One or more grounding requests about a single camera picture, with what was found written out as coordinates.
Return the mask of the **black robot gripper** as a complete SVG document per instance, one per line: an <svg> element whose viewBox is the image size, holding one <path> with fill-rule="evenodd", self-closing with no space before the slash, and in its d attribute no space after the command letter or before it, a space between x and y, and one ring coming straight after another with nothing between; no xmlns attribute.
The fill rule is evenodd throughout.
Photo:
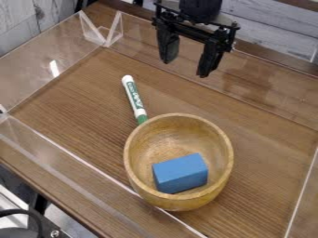
<svg viewBox="0 0 318 238"><path fill-rule="evenodd" d="M211 34L230 52L235 43L239 24L221 13L222 0L155 0L155 18L184 25L198 34ZM179 54L180 37L162 21L156 25L160 60L168 64ZM219 67L223 50L219 42L205 43L197 74L205 78Z"/></svg>

